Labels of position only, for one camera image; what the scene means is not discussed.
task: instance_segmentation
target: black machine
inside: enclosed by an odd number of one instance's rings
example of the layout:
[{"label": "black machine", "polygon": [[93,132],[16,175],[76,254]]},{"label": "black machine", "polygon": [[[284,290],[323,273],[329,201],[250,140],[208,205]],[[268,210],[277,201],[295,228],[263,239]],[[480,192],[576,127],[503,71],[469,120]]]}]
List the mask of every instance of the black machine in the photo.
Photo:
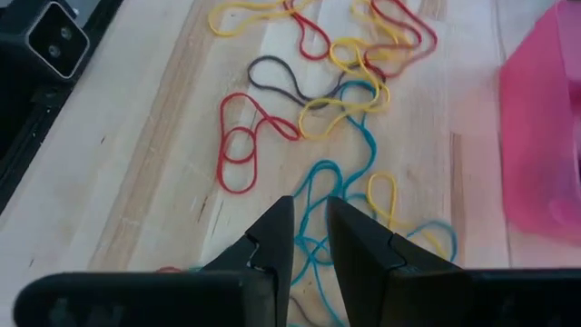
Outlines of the black machine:
[{"label": "black machine", "polygon": [[[579,326],[581,270],[462,270],[339,198],[330,249],[349,325]],[[294,210],[282,197],[198,272],[62,273],[18,296],[17,327],[282,327]]]},{"label": "black machine", "polygon": [[122,1],[98,1],[83,25],[66,0],[12,0],[0,8],[0,212]]}]

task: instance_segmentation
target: rubber band pile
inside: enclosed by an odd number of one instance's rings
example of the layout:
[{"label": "rubber band pile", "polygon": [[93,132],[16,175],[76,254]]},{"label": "rubber band pile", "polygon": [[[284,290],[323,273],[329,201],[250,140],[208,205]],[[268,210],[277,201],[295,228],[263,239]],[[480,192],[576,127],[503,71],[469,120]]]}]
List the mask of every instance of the rubber band pile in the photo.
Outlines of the rubber band pile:
[{"label": "rubber band pile", "polygon": [[[372,44],[364,39],[354,37],[341,37],[331,41],[322,28],[300,13],[307,5],[315,1],[320,0],[303,0],[299,4],[295,4],[295,0],[277,0],[276,2],[267,4],[227,2],[217,5],[209,13],[208,20],[211,30],[216,35],[222,37],[240,35],[244,33],[249,25],[259,22],[260,20],[273,20],[290,16],[300,29],[300,40],[298,44],[301,55],[311,61],[322,61],[329,58],[329,60],[342,71],[337,84],[332,90],[320,97],[314,98],[308,97],[301,91],[297,77],[293,73],[291,67],[279,57],[264,55],[252,61],[248,66],[248,80],[250,84],[263,91],[281,94],[296,103],[301,107],[298,122],[295,124],[281,117],[268,114],[268,112],[262,108],[256,100],[247,94],[234,93],[226,96],[220,104],[220,128],[222,138],[216,167],[216,179],[220,186],[228,193],[244,194],[254,187],[258,179],[259,166],[257,163],[258,132],[261,126],[264,125],[269,125],[274,128],[283,138],[291,142],[296,142],[299,141],[301,137],[311,140],[325,139],[330,136],[331,131],[340,121],[346,119],[350,126],[361,135],[369,148],[369,159],[363,167],[354,173],[345,175],[337,163],[329,159],[320,160],[310,168],[305,179],[294,193],[294,196],[298,197],[306,192],[305,211],[300,218],[300,227],[294,239],[295,245],[306,259],[300,272],[292,280],[291,285],[298,284],[305,277],[309,269],[312,268],[323,305],[327,308],[330,318],[333,320],[333,324],[342,326],[344,323],[330,305],[320,280],[320,269],[331,267],[333,265],[333,262],[330,260],[328,237],[325,236],[322,239],[316,239],[308,235],[310,218],[313,211],[325,204],[330,196],[338,196],[346,201],[362,201],[366,203],[370,208],[371,217],[373,219],[377,220],[380,217],[388,228],[401,231],[403,234],[406,234],[408,238],[414,238],[418,235],[423,236],[439,256],[449,259],[450,261],[454,261],[456,258],[458,241],[454,230],[447,223],[434,220],[420,226],[414,226],[410,223],[396,219],[395,212],[398,187],[394,176],[390,173],[377,172],[371,174],[368,179],[367,190],[365,193],[350,192],[350,187],[355,182],[360,178],[369,175],[369,171],[378,155],[378,146],[375,137],[371,130],[366,126],[367,115],[387,110],[387,104],[389,104],[390,100],[390,91],[386,86],[386,81],[390,78],[395,78],[401,75],[412,64],[433,53],[438,45],[438,37],[436,36],[436,33],[426,23],[415,16],[400,2],[400,0],[353,0],[350,8],[351,13],[361,22],[370,24],[373,27],[373,31],[378,33],[377,38],[381,41]],[[414,25],[387,15],[381,10],[379,5],[380,2],[392,3],[395,5]],[[223,15],[224,12],[231,9],[250,10],[256,14],[243,20],[235,29],[222,31],[216,26],[215,22],[218,21],[220,15]],[[422,33],[416,26],[421,28],[425,34],[429,36],[428,40],[422,37]],[[322,37],[325,48],[320,54],[311,54],[305,49],[304,44],[307,28],[312,29],[316,34]],[[425,41],[429,42],[428,46],[422,46]],[[352,54],[352,59],[340,59],[337,54],[337,51],[340,48],[343,48]],[[263,62],[278,64],[290,75],[294,86],[294,94],[279,87],[256,82],[252,76],[252,72],[257,65]],[[390,64],[390,69],[385,67],[385,63]],[[343,82],[346,77],[350,78],[349,81]],[[350,103],[345,101],[344,95],[351,88],[366,91],[370,94],[371,99],[365,103]],[[253,129],[245,126],[236,126],[228,131],[226,130],[225,110],[228,103],[234,98],[245,98],[249,100],[260,114],[261,119],[256,123]],[[341,111],[330,122],[330,124],[327,125],[324,132],[322,134],[314,134],[307,131],[304,122],[309,118],[310,113],[322,110],[329,105],[336,105],[341,108]],[[251,152],[240,159],[233,159],[228,155],[228,148],[230,145],[229,141],[231,136],[236,132],[247,134],[252,142]],[[233,190],[224,180],[224,165],[246,164],[250,161],[252,161],[253,167],[251,182],[248,186],[240,190]],[[323,172],[331,172],[335,176],[335,184],[329,193],[320,198],[313,199],[312,190],[315,178]],[[390,185],[391,196],[387,210],[381,209],[373,198],[374,183],[377,180],[385,180]],[[449,235],[450,253],[445,250],[446,247],[443,246],[438,238],[431,232],[431,230],[437,229]],[[166,267],[161,270],[161,272],[170,273],[175,271],[175,268],[172,267]]]}]

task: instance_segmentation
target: blue rubber band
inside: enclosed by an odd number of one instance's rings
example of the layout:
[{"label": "blue rubber band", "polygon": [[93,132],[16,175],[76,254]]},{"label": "blue rubber band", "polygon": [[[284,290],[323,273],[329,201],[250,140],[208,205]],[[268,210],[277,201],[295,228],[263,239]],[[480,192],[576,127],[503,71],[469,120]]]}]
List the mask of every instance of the blue rubber band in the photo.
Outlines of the blue rubber band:
[{"label": "blue rubber band", "polygon": [[[351,87],[364,88],[364,89],[370,91],[373,96],[375,96],[375,89],[373,88],[373,86],[369,82],[349,81],[343,85],[343,88],[340,91],[340,99],[343,98],[345,91],[347,91]],[[300,272],[292,280],[291,286],[300,282],[304,278],[307,271],[309,270],[309,267],[312,265],[313,272],[315,275],[315,281],[317,284],[317,289],[319,290],[319,294],[320,294],[320,298],[322,299],[322,302],[323,302],[324,306],[326,307],[327,311],[329,312],[332,320],[335,322],[335,324],[337,324],[339,326],[344,326],[345,324],[340,320],[338,314],[333,310],[329,301],[327,300],[327,297],[326,297],[325,292],[322,288],[322,283],[320,281],[320,276],[319,276],[319,267],[320,266],[332,266],[333,265],[332,260],[330,258],[329,246],[327,245],[327,242],[329,241],[329,236],[326,236],[321,240],[316,240],[312,237],[306,236],[305,233],[307,231],[307,227],[308,227],[309,222],[310,222],[310,214],[315,209],[317,209],[320,205],[326,203],[327,199],[330,196],[338,196],[338,197],[341,197],[345,201],[363,200],[363,201],[367,202],[367,197],[366,197],[366,194],[364,194],[364,193],[347,194],[349,187],[353,183],[358,181],[358,179],[360,177],[362,177],[371,168],[371,166],[373,165],[373,163],[375,162],[376,157],[377,157],[377,152],[378,152],[377,143],[376,143],[375,138],[373,137],[373,134],[371,133],[371,131],[365,126],[366,118],[367,118],[367,114],[363,114],[361,117],[361,121],[357,122],[352,116],[347,116],[347,120],[353,126],[355,126],[359,131],[361,131],[363,138],[365,139],[365,141],[367,142],[367,144],[369,146],[370,156],[369,156],[369,160],[365,164],[365,166],[363,166],[363,168],[361,168],[357,172],[353,173],[351,176],[347,177],[347,179],[345,179],[345,181],[343,181],[343,174],[342,174],[341,169],[337,163],[335,163],[329,159],[321,160],[312,166],[309,173],[305,177],[303,183],[300,185],[297,192],[295,192],[295,194],[293,195],[294,197],[297,197],[298,195],[300,195],[304,191],[305,188],[307,188],[307,202],[305,205],[305,212],[300,219],[299,232],[297,233],[297,235],[294,238],[295,245],[300,249],[301,252],[303,252],[303,254],[307,258],[306,258],[305,263],[303,264],[302,268],[300,269]],[[322,196],[320,199],[313,202],[311,200],[311,196],[312,196],[312,186],[314,183],[314,179],[318,173],[323,172],[323,171],[333,172],[335,174],[335,177],[336,177],[336,182],[335,182],[335,185],[333,186],[333,189],[327,195]],[[375,212],[372,212],[371,217],[376,221],[378,219],[377,214]],[[429,227],[438,227],[438,228],[444,229],[447,233],[450,234],[450,239],[452,240],[452,255],[451,255],[450,261],[454,261],[454,259],[456,258],[457,251],[458,251],[458,239],[457,239],[456,233],[451,228],[451,226],[449,226],[445,223],[439,222],[439,221],[430,221],[428,223],[424,223],[424,224],[420,225],[414,231],[410,232],[407,235],[407,237],[409,238],[409,237],[413,236],[414,234],[419,233],[422,230],[429,228]],[[327,260],[320,259],[318,257],[319,252],[325,253],[325,255],[329,259],[327,259]]]}]

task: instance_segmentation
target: yellow rubber band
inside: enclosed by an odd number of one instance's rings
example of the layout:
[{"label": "yellow rubber band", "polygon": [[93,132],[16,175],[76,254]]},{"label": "yellow rubber band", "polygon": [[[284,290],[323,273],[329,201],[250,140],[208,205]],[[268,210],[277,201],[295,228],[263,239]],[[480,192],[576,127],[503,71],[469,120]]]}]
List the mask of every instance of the yellow rubber band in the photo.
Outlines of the yellow rubber band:
[{"label": "yellow rubber band", "polygon": [[[385,212],[383,209],[381,209],[375,203],[375,200],[373,200],[373,182],[378,178],[385,179],[385,180],[389,181],[389,185],[391,187],[391,198],[389,199],[389,211],[388,212]],[[404,229],[404,230],[413,230],[415,228],[415,226],[412,225],[411,223],[402,222],[402,221],[396,220],[394,218],[394,214],[396,211],[396,201],[398,200],[398,184],[396,182],[395,177],[392,174],[384,173],[384,172],[379,172],[379,173],[373,174],[367,182],[366,196],[367,196],[367,201],[369,203],[369,206],[371,207],[371,209],[373,209],[373,211],[375,211],[378,215],[380,215],[385,220],[388,229],[391,230],[392,225],[395,228]],[[436,253],[440,257],[442,257],[444,259],[448,258],[448,255],[447,255],[446,251],[444,250],[444,247],[438,241],[438,238],[436,236],[434,236],[433,233],[430,233],[428,231],[421,231],[420,233],[434,247],[434,249],[436,250]]]},{"label": "yellow rubber band", "polygon": [[[394,44],[399,44],[399,42],[403,42],[406,45],[410,45],[409,39],[405,36],[405,34],[403,32],[401,32],[397,28],[393,28],[393,27],[387,25],[386,23],[384,23],[382,20],[378,19],[374,15],[372,17],[368,17],[367,15],[364,15],[362,12],[357,10],[357,4],[370,5],[370,1],[369,0],[354,0],[353,4],[351,5],[351,12],[355,16],[357,16],[361,20],[372,22],[374,25],[378,26],[380,31],[383,31],[386,35],[388,35],[393,40]],[[347,48],[350,52],[354,53],[355,60],[342,60],[342,59],[338,58],[338,56],[336,54],[336,49],[338,47]],[[353,77],[369,81],[371,83],[371,85],[373,86],[373,88],[375,89],[375,97],[371,101],[369,101],[367,103],[363,103],[363,104],[361,104],[361,103],[354,104],[354,103],[344,102],[344,101],[341,101],[338,99],[331,99],[331,98],[315,99],[315,100],[307,103],[303,107],[303,109],[300,111],[300,114],[299,114],[299,130],[304,138],[311,139],[311,140],[322,140],[322,139],[326,138],[329,135],[329,133],[332,131],[332,129],[343,118],[345,118],[348,115],[358,114],[361,112],[378,113],[378,112],[386,110],[386,105],[384,105],[384,104],[379,105],[379,98],[381,97],[382,94],[384,94],[386,97],[385,104],[388,104],[390,101],[391,95],[389,92],[389,88],[385,85],[385,83],[383,83],[383,81],[381,81],[376,75],[371,73],[369,71],[369,69],[364,65],[362,51],[364,51],[364,49],[367,49],[368,47],[370,47],[370,44],[361,38],[341,37],[341,38],[335,40],[333,43],[331,43],[330,51],[329,51],[329,59],[343,72],[345,72]],[[400,54],[400,53],[401,53],[401,51],[398,52],[398,51],[390,51],[388,49],[382,49],[382,50],[378,50],[378,52],[370,59],[372,59],[372,60],[398,59],[398,61],[403,61],[403,60],[406,60],[407,57],[409,57],[411,55],[410,51],[406,51],[404,57],[401,57],[401,55],[398,56],[398,54]],[[351,67],[354,64],[358,64],[361,71],[352,69]],[[339,114],[338,116],[336,116],[329,123],[329,125],[327,125],[327,127],[325,128],[325,130],[322,134],[312,134],[312,133],[309,133],[305,130],[304,120],[305,120],[305,117],[307,116],[307,113],[311,109],[311,107],[314,105],[318,105],[318,104],[334,104],[334,105],[342,106],[343,108],[345,108],[345,111],[342,112],[341,114]]]},{"label": "yellow rubber band", "polygon": [[255,12],[266,11],[266,10],[276,9],[279,5],[282,5],[285,1],[286,0],[277,0],[274,3],[266,3],[266,4],[236,1],[236,2],[227,2],[227,3],[221,4],[221,5],[216,5],[208,14],[208,25],[210,26],[210,29],[216,35],[222,36],[222,37],[232,37],[232,36],[242,34],[246,30],[246,27],[248,27],[248,25],[250,25],[254,22],[257,22],[257,21],[260,21],[263,19],[275,19],[275,18],[286,17],[290,14],[299,12],[304,7],[306,7],[308,4],[310,4],[316,0],[305,0],[302,3],[300,3],[299,5],[295,5],[294,8],[289,9],[289,10],[252,15],[252,16],[244,19],[238,26],[236,26],[236,28],[234,28],[231,31],[221,31],[219,29],[219,27],[216,27],[214,25],[214,21],[216,20],[216,17],[228,9],[240,8],[240,9],[247,9],[247,10],[251,10],[251,11],[255,11]]},{"label": "yellow rubber band", "polygon": [[[333,42],[330,46],[331,48],[330,60],[341,70],[345,71],[347,74],[369,81],[373,88],[375,89],[375,96],[371,101],[367,103],[349,103],[334,98],[320,98],[305,104],[305,106],[299,113],[299,130],[302,136],[306,139],[311,140],[325,139],[329,135],[330,131],[339,123],[339,121],[341,121],[341,119],[345,118],[348,115],[357,114],[361,112],[378,113],[384,111],[386,108],[384,108],[382,105],[377,105],[379,98],[381,97],[382,94],[381,91],[384,91],[386,95],[385,104],[388,104],[390,101],[391,95],[389,93],[389,88],[380,79],[378,79],[377,76],[372,74],[369,71],[369,69],[363,64],[363,56],[361,54],[361,51],[356,46],[356,44],[352,42],[352,40],[353,38],[351,37],[341,37],[337,39],[335,42]],[[344,63],[337,60],[336,56],[334,55],[334,52],[332,51],[332,49],[337,45],[343,45],[353,49],[353,51],[355,52],[355,56],[357,58],[357,62],[359,63],[359,68],[361,68],[362,72],[351,69]],[[309,112],[310,108],[317,104],[335,104],[344,107],[345,111],[339,114],[337,117],[335,117],[335,119],[333,119],[329,123],[329,125],[327,125],[327,128],[322,134],[311,134],[305,131],[304,119],[307,113]]]}]

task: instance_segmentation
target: wood grain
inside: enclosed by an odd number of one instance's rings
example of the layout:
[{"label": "wood grain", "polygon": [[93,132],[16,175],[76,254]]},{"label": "wood grain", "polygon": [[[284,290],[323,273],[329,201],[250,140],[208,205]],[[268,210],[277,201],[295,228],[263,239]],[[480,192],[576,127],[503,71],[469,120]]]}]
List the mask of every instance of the wood grain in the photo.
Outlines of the wood grain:
[{"label": "wood grain", "polygon": [[[255,189],[232,196],[218,186],[218,103],[225,95],[248,92],[269,113],[291,120],[300,110],[276,94],[249,88],[245,68],[253,58],[282,57],[311,95],[328,91],[339,73],[332,64],[300,57],[299,30],[288,18],[252,25],[239,37],[213,36],[206,15],[220,2],[125,0],[0,215],[0,324],[9,325],[17,292],[35,278],[204,264],[281,195],[294,192],[319,159],[337,161],[344,174],[365,163],[369,149],[348,124],[339,124],[324,142],[288,143],[264,128]],[[407,1],[438,33],[438,50],[389,82],[389,111],[369,120],[379,144],[373,170],[398,178],[398,218],[440,219],[456,228],[457,263],[464,267],[581,264],[580,249],[517,231],[502,208],[497,70],[552,2]],[[331,39],[366,36],[368,29],[350,16],[349,5],[318,1],[304,14]],[[231,28],[248,14],[229,11],[219,23]],[[318,53],[322,45],[319,36],[308,34],[308,50]],[[254,75],[265,84],[290,85],[273,65],[257,67]],[[366,96],[349,94],[353,101]],[[309,117],[309,128],[319,131],[337,112],[330,108]],[[252,125],[256,119],[243,101],[228,107],[228,124]],[[250,149],[248,137],[238,134],[229,151],[242,156]],[[250,167],[225,170],[233,188],[247,184],[250,173]],[[325,194],[332,183],[330,174],[320,176],[314,193]],[[364,183],[352,191],[362,191]],[[378,200],[387,204],[389,192],[378,185]],[[304,196],[298,197],[297,217],[304,204]],[[309,235],[324,233],[319,211]],[[295,273],[303,262],[297,253]],[[334,271],[320,273],[332,306],[345,317]],[[311,272],[291,292],[315,323],[330,323]],[[305,323],[293,304],[290,321]]]}]

